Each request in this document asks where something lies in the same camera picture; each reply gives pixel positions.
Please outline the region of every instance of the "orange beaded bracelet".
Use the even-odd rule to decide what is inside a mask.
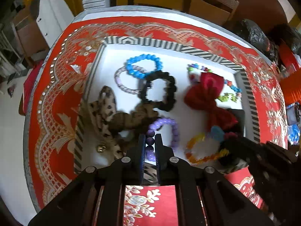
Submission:
[[[204,133],[200,133],[200,134],[194,136],[187,143],[187,147],[186,147],[186,150],[185,150],[185,156],[188,159],[188,161],[192,164],[202,164],[202,163],[207,162],[207,161],[215,161],[215,160],[217,160],[221,157],[227,156],[229,154],[229,151],[227,149],[222,149],[220,152],[217,152],[217,153],[215,153],[213,155],[210,155],[210,156],[205,156],[204,158],[201,158],[201,159],[197,160],[192,155],[192,148],[200,140],[202,140],[202,141],[205,140],[205,134]]]

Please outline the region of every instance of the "silver bracelet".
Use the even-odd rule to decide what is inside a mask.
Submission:
[[[137,66],[137,65],[133,65],[133,69],[134,70],[138,70],[142,73],[147,73],[147,70],[140,67],[140,66]],[[139,94],[140,93],[140,90],[139,89],[130,89],[130,88],[127,88],[126,86],[124,86],[122,83],[121,83],[121,80],[120,80],[120,74],[124,71],[127,71],[126,67],[123,66],[121,68],[119,68],[115,74],[114,74],[114,79],[115,79],[115,82],[117,84],[117,86],[124,92],[126,93],[130,93],[130,94]]]

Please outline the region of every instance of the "red hair bow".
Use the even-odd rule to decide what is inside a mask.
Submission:
[[[232,113],[216,106],[215,99],[223,87],[223,77],[214,73],[201,73],[200,82],[192,86],[184,97],[184,102],[190,108],[208,112],[208,130],[214,125],[227,130],[238,123]]]

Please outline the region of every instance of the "blue plastic bag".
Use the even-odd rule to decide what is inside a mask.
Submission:
[[[300,130],[296,124],[287,127],[287,139],[293,143],[297,144],[300,138]]]

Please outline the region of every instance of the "black hair tie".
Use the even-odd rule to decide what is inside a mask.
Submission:
[[[164,103],[163,101],[151,101],[146,98],[146,92],[151,87],[151,82],[156,79],[163,79],[169,81],[167,85],[167,96]],[[177,87],[175,86],[175,79],[173,76],[170,76],[168,72],[162,72],[161,70],[155,71],[145,77],[146,83],[143,86],[142,90],[139,93],[139,98],[142,100],[144,104],[153,104],[154,108],[158,108],[163,111],[171,111],[173,106],[176,103],[175,100],[175,92],[177,91]]]

